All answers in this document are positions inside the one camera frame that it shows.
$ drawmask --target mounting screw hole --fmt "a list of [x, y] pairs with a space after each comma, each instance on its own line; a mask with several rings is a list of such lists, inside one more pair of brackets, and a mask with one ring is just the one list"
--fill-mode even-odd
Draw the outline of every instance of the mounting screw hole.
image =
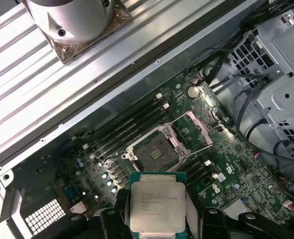
[[58, 30], [58, 35], [59, 36], [65, 36], [66, 35], [66, 31], [64, 29], [59, 29]]
[[110, 2], [108, 0], [102, 0], [101, 3], [103, 7], [108, 7], [110, 5]]

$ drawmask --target chip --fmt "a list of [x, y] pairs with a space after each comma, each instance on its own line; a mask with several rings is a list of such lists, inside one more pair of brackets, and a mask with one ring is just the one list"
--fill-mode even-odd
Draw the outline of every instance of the chip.
[[255, 176], [251, 177], [251, 180], [253, 183], [258, 183], [260, 181], [260, 178], [257, 175], [255, 175]]
[[179, 161], [178, 154], [161, 132], [153, 133], [136, 145], [134, 152], [141, 171], [164, 172]]
[[234, 149], [235, 149], [236, 152], [239, 153], [239, 152], [242, 151], [243, 147], [238, 144], [238, 145], [234, 146]]

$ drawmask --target motherboard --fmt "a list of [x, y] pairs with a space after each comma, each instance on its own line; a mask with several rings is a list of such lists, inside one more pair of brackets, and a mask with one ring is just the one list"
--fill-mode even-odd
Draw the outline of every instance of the motherboard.
[[144, 97], [55, 163], [64, 200], [92, 213], [112, 206], [131, 172], [186, 172], [196, 207], [215, 207], [236, 219], [256, 212], [283, 224], [294, 212], [257, 152], [238, 140], [234, 121], [200, 75], [181, 74]]

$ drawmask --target cable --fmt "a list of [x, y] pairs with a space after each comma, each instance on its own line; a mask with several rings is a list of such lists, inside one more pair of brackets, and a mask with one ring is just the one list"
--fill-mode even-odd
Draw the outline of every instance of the cable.
[[202, 50], [199, 54], [197, 54], [190, 62], [190, 64], [188, 65], [187, 69], [186, 69], [186, 73], [189, 73], [190, 67], [199, 60], [199, 58], [201, 58], [201, 56], [203, 56], [203, 54], [209, 50], [213, 50], [213, 52], [220, 52], [220, 51], [224, 51], [224, 52], [232, 52], [232, 49], [226, 49], [226, 48], [218, 48], [218, 47], [207, 47], [206, 49]]
[[[278, 185], [280, 185], [280, 181], [278, 181], [278, 179], [277, 179], [277, 177], [276, 177], [276, 171], [275, 171], [275, 173], [274, 173], [274, 175], [273, 175], [273, 179], [274, 179], [274, 181], [278, 184]], [[282, 192], [284, 193], [284, 194], [286, 194], [288, 197], [290, 197], [290, 198], [292, 198], [292, 199], [294, 199], [294, 195], [293, 194], [291, 194], [290, 192], [288, 192], [286, 189], [284, 189], [283, 187], [281, 187], [280, 186], [280, 188], [281, 188], [281, 190], [282, 190]]]
[[[280, 146], [282, 143], [291, 143], [291, 144], [294, 145], [294, 141], [291, 141], [291, 140], [280, 140], [280, 141], [278, 141], [278, 142], [274, 145], [274, 148], [273, 148], [273, 154], [274, 154], [274, 155], [278, 155], [278, 149], [279, 149], [279, 146]], [[276, 170], [281, 170], [279, 161], [278, 161], [276, 158], [275, 158], [275, 160], [276, 160]]]
[[259, 79], [259, 78], [263, 78], [263, 77], [265, 77], [265, 75], [243, 75], [243, 74], [231, 75], [231, 76], [226, 77], [225, 79], [223, 79], [219, 83], [216, 83], [215, 85], [212, 85], [210, 87], [213, 90], [219, 86], [222, 86], [224, 83], [226, 83], [234, 78]]
[[250, 136], [251, 136], [252, 132], [254, 131], [254, 129], [256, 129], [261, 124], [267, 124], [267, 120], [266, 119], [260, 119], [259, 121], [257, 121], [255, 124], [253, 124], [251, 126], [251, 128], [248, 130], [247, 135], [246, 135], [246, 138], [248, 140], [250, 139]]
[[[255, 25], [260, 24], [268, 19], [274, 18], [290, 9], [294, 8], [294, 2], [290, 3], [290, 0], [277, 0], [274, 3], [261, 5], [257, 8], [250, 16], [246, 17], [240, 24], [240, 31], [231, 38], [230, 43], [226, 44], [225, 48], [234, 49], [243, 39], [243, 35], [250, 29], [253, 29]], [[208, 84], [215, 79], [218, 72], [220, 71], [225, 59], [227, 58], [229, 53], [219, 53], [215, 54], [214, 58], [210, 56], [210, 60], [214, 60], [218, 58], [217, 62], [215, 63], [214, 67], [210, 71], [209, 75], [206, 76], [205, 81]], [[196, 68], [199, 70], [203, 68], [202, 63], [200, 63]]]
[[282, 156], [279, 156], [279, 155], [275, 155], [275, 154], [272, 154], [272, 153], [269, 153], [259, 147], [257, 147], [256, 145], [254, 145], [253, 143], [251, 143], [250, 141], [247, 140], [247, 138], [243, 135], [243, 133], [241, 132], [240, 130], [240, 126], [241, 126], [241, 122], [243, 120], [243, 116], [244, 116], [244, 113], [248, 107], [248, 105], [250, 104], [250, 102], [252, 101], [253, 98], [255, 98], [258, 94], [259, 94], [259, 90], [261, 89], [261, 85], [258, 84], [251, 92], [250, 94], [248, 95], [248, 97], [246, 98], [240, 112], [239, 112], [239, 115], [238, 115], [238, 118], [237, 118], [237, 122], [235, 124], [235, 130], [236, 130], [236, 133], [238, 135], [238, 137], [240, 138], [240, 140], [242, 140], [243, 142], [245, 142], [248, 146], [252, 147], [253, 149], [255, 149], [256, 151], [264, 154], [264, 155], [267, 155], [267, 156], [270, 156], [270, 157], [274, 157], [274, 158], [277, 158], [277, 159], [281, 159], [281, 160], [285, 160], [285, 161], [289, 161], [289, 162], [292, 162], [293, 160], [291, 158], [286, 158], [286, 157], [282, 157]]
[[233, 100], [233, 104], [232, 104], [232, 112], [233, 112], [233, 118], [234, 121], [236, 121], [236, 113], [235, 113], [235, 105], [236, 105], [236, 101], [239, 97], [241, 97], [242, 94], [244, 94], [245, 92], [247, 92], [246, 90], [241, 91], [240, 93], [237, 94], [237, 96], [234, 98]]

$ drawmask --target connector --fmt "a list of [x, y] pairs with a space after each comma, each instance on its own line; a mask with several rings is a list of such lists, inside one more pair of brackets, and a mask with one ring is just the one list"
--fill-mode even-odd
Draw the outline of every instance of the connector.
[[285, 208], [290, 208], [293, 205], [293, 202], [291, 200], [286, 200], [285, 202], [283, 202], [283, 206]]

